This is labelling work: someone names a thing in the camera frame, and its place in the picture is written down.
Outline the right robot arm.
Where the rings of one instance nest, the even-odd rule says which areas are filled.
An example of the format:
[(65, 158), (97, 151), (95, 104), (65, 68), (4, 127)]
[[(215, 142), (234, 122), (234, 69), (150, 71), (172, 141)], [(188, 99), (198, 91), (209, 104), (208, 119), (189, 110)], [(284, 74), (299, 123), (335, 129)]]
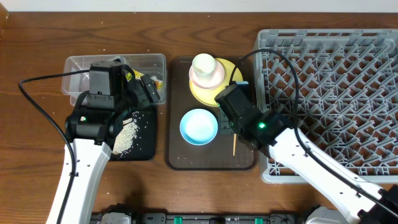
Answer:
[(234, 132), (254, 149), (281, 163), (324, 195), (348, 223), (397, 223), (397, 186), (384, 190), (319, 149), (282, 114), (254, 105), (221, 110)]

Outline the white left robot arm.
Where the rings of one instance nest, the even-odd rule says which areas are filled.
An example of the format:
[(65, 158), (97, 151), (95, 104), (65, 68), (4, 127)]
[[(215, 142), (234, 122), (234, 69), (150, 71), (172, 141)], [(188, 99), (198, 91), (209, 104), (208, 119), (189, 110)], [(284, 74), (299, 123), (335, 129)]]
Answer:
[(98, 185), (114, 146), (130, 145), (125, 135), (133, 114), (159, 101), (150, 75), (136, 75), (121, 62), (93, 62), (89, 89), (79, 94), (65, 121), (65, 157), (47, 223), (89, 223)]

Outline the rice leftovers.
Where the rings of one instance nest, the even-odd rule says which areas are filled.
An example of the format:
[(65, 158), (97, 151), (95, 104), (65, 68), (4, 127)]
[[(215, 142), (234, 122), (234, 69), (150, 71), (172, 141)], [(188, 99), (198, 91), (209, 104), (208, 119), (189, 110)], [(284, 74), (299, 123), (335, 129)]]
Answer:
[(144, 121), (144, 115), (138, 111), (133, 112), (123, 121), (122, 131), (116, 137), (112, 154), (120, 157), (126, 157), (128, 153), (137, 146), (137, 141), (142, 139), (144, 130), (147, 127), (147, 121)]

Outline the light blue bowl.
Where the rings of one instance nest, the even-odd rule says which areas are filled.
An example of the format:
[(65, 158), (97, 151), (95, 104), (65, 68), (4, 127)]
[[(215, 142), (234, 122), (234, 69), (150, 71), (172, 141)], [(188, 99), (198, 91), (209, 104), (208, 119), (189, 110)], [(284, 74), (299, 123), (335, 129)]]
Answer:
[(208, 110), (194, 109), (183, 115), (179, 129), (186, 142), (194, 146), (204, 146), (216, 137), (218, 121)]

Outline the green orange snack wrapper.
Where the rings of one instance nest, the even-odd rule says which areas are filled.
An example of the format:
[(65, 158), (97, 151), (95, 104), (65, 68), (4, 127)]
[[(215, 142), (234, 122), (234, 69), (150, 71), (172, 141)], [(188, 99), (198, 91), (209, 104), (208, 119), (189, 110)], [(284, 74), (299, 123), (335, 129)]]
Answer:
[[(137, 70), (133, 70), (133, 72), (135, 74), (135, 78), (140, 79), (142, 76), (144, 76), (143, 73), (138, 72)], [(163, 87), (163, 81), (159, 80), (156, 76), (151, 76), (150, 78), (155, 82), (157, 90), (161, 90), (161, 88)], [(128, 72), (126, 74), (126, 79), (127, 81), (130, 81), (132, 79), (132, 73)]]

